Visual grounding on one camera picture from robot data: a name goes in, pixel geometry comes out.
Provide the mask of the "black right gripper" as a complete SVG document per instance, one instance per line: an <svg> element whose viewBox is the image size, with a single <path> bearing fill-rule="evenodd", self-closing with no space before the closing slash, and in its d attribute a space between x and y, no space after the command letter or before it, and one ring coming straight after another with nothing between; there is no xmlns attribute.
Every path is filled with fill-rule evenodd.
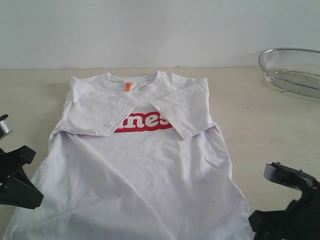
<svg viewBox="0 0 320 240"><path fill-rule="evenodd" d="M320 190L312 187L285 210L255 210L248 218L255 240L318 240Z"/></svg>

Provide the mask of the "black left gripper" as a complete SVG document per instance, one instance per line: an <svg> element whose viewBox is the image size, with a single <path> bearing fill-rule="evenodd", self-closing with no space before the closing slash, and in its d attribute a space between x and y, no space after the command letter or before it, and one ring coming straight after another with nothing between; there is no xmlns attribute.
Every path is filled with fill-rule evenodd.
<svg viewBox="0 0 320 240"><path fill-rule="evenodd" d="M33 185L22 168L31 164L36 152L26 145L4 152L0 149L0 204L34 210L44 195Z"/></svg>

